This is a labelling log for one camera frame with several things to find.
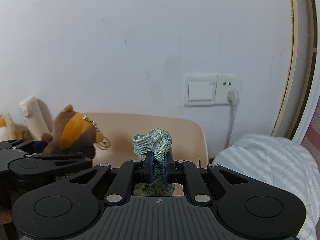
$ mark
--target power outlet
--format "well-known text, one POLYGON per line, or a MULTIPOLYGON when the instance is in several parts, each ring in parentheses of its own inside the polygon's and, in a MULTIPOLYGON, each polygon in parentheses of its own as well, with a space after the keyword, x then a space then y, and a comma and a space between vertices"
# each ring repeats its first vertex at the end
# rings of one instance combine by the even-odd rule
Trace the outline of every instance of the power outlet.
POLYGON ((229 105, 228 92, 232 89, 238 91, 239 98, 242 88, 242 78, 237 78, 229 74, 219 74, 217 78, 217 90, 214 99, 215 105, 229 105))

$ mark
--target checkered cloth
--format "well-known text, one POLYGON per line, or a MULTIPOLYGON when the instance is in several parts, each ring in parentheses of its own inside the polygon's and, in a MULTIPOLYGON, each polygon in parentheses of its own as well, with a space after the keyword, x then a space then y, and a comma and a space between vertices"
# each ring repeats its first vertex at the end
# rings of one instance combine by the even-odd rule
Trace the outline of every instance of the checkered cloth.
POLYGON ((146 135, 137 134, 132 138, 134 154, 145 160, 147 152, 153 152, 153 181, 140 183, 135 186, 134 194, 137 196, 171 196, 174 184, 164 181, 164 159, 166 154, 172 155, 172 139, 167 131, 159 128, 153 129, 146 135))

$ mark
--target chair backrest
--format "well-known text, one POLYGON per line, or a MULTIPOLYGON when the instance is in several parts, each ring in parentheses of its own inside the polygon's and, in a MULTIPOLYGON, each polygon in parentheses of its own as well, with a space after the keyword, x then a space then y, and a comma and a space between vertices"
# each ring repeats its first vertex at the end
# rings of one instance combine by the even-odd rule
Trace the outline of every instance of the chair backrest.
POLYGON ((193 121, 144 114, 85 113, 94 120, 102 133, 110 140, 107 151, 97 148, 93 165, 110 163, 112 168, 123 162, 137 159, 133 154, 132 137, 161 128, 172 137, 173 158, 195 163, 201 168, 208 165, 208 151, 202 128, 193 121))

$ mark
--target white light switch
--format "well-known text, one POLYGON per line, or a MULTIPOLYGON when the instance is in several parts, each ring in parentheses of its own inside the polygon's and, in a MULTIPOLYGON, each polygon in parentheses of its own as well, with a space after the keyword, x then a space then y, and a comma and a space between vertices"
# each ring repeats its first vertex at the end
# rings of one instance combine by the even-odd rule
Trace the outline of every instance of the white light switch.
POLYGON ((211 73, 187 73, 184 80, 185 106, 213 106, 217 87, 217 75, 211 73))
POLYGON ((188 101, 212 101, 213 83, 210 81, 190 81, 188 101))

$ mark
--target light blue striped fabric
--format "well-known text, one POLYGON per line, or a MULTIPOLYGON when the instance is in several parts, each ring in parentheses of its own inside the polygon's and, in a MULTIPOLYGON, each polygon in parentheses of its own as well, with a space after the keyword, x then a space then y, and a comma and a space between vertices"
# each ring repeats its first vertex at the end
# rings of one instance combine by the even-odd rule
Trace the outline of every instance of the light blue striped fabric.
POLYGON ((320 174, 316 161, 303 146, 281 137, 246 135, 220 152, 213 163, 295 194, 307 210, 297 237, 317 240, 320 174))

